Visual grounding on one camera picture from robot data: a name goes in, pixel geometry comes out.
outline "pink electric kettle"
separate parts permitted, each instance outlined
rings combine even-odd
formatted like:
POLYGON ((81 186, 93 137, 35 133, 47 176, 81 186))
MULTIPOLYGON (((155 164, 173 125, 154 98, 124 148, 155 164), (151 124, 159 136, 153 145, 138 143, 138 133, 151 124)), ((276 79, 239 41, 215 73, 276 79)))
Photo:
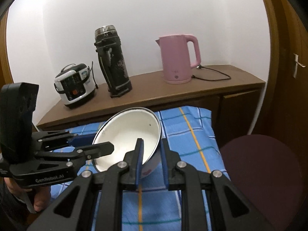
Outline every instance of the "pink electric kettle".
POLYGON ((186 83, 191 80, 192 68, 201 63, 198 40, 193 35, 170 35, 156 40, 161 47, 164 80, 171 84, 186 83), (193 42, 196 62, 190 63, 187 43, 193 42))

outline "round stool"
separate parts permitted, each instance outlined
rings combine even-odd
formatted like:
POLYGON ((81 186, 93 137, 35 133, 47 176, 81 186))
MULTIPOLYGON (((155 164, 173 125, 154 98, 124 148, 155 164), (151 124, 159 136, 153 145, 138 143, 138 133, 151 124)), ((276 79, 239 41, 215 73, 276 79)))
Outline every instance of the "round stool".
POLYGON ((234 185, 283 231, 300 207, 303 182, 298 160, 282 142, 263 135, 242 136, 221 148, 234 185))

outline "black power cord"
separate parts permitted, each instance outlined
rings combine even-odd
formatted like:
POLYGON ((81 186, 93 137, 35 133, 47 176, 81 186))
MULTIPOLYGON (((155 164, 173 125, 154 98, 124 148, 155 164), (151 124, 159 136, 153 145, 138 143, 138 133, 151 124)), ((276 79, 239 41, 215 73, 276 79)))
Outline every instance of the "black power cord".
POLYGON ((197 68, 197 69, 209 69, 209 70, 215 71, 215 72, 217 72, 217 73, 220 73, 220 74, 222 74, 222 75, 225 75, 225 76, 227 76, 227 78, 209 80, 209 79, 203 79, 203 78, 200 78, 200 77, 196 77, 195 75, 192 75, 192 78, 195 78, 195 79, 199 79, 199 80, 203 80, 203 81, 209 81, 209 82, 225 81, 225 80, 230 80, 230 79, 231 79, 231 76, 229 76, 229 75, 227 75, 227 74, 225 74, 225 73, 223 73, 223 72, 221 72, 221 71, 218 71, 218 70, 215 70, 215 69, 211 69, 211 68, 204 67, 204 66, 202 66, 201 64, 198 65, 196 68, 197 68))
POLYGON ((92 67, 91 67, 91 70, 92 70, 93 81, 94 81, 94 83, 95 83, 95 88, 96 88, 96 89, 98 89, 98 85, 96 84, 96 81, 95 81, 95 79, 94 79, 93 61, 92 61, 92 67))

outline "wooden shelf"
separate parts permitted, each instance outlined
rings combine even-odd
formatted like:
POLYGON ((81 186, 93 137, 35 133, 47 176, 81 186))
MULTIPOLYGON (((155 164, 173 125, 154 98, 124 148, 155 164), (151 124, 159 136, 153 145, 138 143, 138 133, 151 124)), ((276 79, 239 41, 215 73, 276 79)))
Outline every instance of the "wooden shelf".
MULTIPOLYGON (((110 98, 107 84, 102 84, 96 91, 96 95, 86 104, 69 109, 59 101, 38 123, 40 129, 60 129, 68 126, 76 126, 74 123, 112 115, 123 109, 142 106, 149 107, 188 100, 207 95, 231 94, 249 89, 262 88, 265 82, 248 72, 231 65, 209 66, 231 76, 231 80, 208 82, 192 79, 185 84, 167 84, 162 79, 162 71, 136 75, 130 77, 133 89, 120 98, 110 98)), ((223 75, 207 70, 195 69, 194 75, 206 79, 221 79, 223 75)))

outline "blue checkered cloth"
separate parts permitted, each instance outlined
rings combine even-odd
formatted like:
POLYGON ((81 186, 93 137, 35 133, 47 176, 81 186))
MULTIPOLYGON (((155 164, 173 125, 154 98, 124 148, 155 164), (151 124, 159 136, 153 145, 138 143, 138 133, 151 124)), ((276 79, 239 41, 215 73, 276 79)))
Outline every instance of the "blue checkered cloth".
MULTIPOLYGON (((162 137, 167 138, 170 149, 178 152, 182 160, 200 171, 220 170, 228 177, 211 127, 209 110, 184 106, 155 114, 161 122, 162 137)), ((104 122, 91 123, 71 128, 69 131, 79 135, 92 134, 103 124, 104 122)), ((57 151, 70 152, 73 149, 70 146, 57 151)), ((87 161, 79 174, 86 169, 96 173, 91 161, 87 161)), ((52 199, 57 198, 69 184, 70 182, 53 185, 52 199)), ((203 199, 208 230, 212 230, 204 191, 203 199)), ((95 229, 95 220, 94 218, 92 230, 95 229)), ((166 190, 161 163, 149 176, 141 180, 138 191, 123 192, 122 230, 181 230, 181 192, 166 190)))

